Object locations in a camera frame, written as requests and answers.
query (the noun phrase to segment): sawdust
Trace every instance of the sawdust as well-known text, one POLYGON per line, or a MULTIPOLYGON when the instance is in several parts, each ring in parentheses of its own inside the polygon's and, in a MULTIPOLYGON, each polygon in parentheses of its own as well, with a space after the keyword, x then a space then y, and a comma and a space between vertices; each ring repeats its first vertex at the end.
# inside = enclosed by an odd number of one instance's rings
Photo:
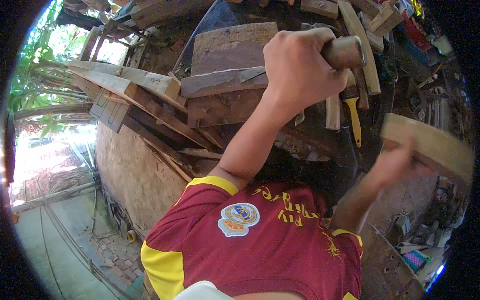
POLYGON ((151 152, 140 136, 125 126, 116 134, 99 123, 96 160, 102 182, 143 235, 180 196, 151 171, 151 152))

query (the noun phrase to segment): red and yellow shirt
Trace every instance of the red and yellow shirt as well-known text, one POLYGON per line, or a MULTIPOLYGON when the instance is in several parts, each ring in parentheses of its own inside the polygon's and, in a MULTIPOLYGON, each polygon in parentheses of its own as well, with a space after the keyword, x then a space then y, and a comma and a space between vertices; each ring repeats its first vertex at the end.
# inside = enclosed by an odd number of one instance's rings
POLYGON ((201 280, 231 297, 358 299, 361 238, 323 228, 323 203, 302 184, 239 192, 220 177, 196 178, 146 237, 142 263, 161 300, 201 280))

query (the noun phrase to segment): real madrid logo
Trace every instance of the real madrid logo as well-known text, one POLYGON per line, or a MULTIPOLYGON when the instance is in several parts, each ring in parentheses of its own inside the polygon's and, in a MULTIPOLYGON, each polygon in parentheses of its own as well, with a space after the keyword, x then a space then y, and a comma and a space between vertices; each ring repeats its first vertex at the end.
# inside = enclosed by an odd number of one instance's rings
POLYGON ((229 237, 243 237, 260 221, 258 209, 251 203, 236 203, 222 209, 218 227, 229 237))

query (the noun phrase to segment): tree trunk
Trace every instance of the tree trunk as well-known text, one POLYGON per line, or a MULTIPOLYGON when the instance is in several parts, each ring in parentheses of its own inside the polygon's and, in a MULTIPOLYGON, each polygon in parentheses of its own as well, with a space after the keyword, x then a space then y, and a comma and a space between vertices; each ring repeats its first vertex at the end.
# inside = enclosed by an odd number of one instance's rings
POLYGON ((46 115, 88 113, 91 108, 92 103, 64 103, 43 106, 40 108, 26 109, 15 112, 15 121, 46 115))

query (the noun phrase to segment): wooden handle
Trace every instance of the wooden handle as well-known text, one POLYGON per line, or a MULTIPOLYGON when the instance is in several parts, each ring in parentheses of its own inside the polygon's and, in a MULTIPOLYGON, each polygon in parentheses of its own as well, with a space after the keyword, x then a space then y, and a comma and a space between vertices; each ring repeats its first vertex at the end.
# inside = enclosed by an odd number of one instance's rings
POLYGON ((360 127, 360 120, 357 114, 357 100, 358 97, 351 98, 345 100, 350 108, 350 114, 352 115, 352 129, 353 129, 353 136, 355 137, 355 143, 357 143, 357 147, 361 147, 361 127, 360 127))
POLYGON ((320 53, 332 68, 354 69, 367 64, 366 55, 358 36, 339 37, 324 45, 320 53))

